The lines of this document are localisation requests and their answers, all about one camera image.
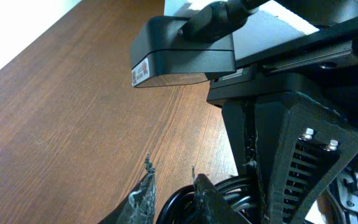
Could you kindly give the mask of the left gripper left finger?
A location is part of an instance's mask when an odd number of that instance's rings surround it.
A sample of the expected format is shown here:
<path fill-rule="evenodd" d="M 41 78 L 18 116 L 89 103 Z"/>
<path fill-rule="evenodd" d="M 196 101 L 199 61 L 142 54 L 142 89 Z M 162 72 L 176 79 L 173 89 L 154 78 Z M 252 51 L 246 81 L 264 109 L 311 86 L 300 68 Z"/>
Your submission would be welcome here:
<path fill-rule="evenodd" d="M 99 223 L 138 224 L 153 223 L 156 203 L 155 168 L 150 154 L 145 158 L 146 174 L 124 200 Z"/>

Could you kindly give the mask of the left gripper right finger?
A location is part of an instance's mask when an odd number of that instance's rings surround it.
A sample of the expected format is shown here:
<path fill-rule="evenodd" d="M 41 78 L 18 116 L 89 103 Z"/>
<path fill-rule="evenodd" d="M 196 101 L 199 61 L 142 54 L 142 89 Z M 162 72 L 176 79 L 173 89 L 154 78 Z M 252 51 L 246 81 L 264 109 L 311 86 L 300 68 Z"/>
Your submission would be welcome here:
<path fill-rule="evenodd" d="M 235 212 L 218 192 L 205 174 L 197 174 L 191 168 L 194 186 L 196 216 L 200 223 L 208 224 L 246 224 L 249 221 Z"/>

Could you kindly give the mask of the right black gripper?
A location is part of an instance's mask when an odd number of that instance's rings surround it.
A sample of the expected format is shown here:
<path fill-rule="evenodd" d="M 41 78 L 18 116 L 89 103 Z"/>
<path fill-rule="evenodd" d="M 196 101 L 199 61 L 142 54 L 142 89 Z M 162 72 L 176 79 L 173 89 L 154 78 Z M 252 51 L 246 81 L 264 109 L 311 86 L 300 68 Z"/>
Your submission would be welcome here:
<path fill-rule="evenodd" d="M 224 105 L 239 175 L 256 175 L 256 132 L 263 222 L 303 223 L 358 153 L 358 129 L 345 119 L 358 124 L 358 17 L 244 57 L 237 69 L 211 82 L 207 102 Z M 255 105 L 229 101 L 258 96 Z"/>

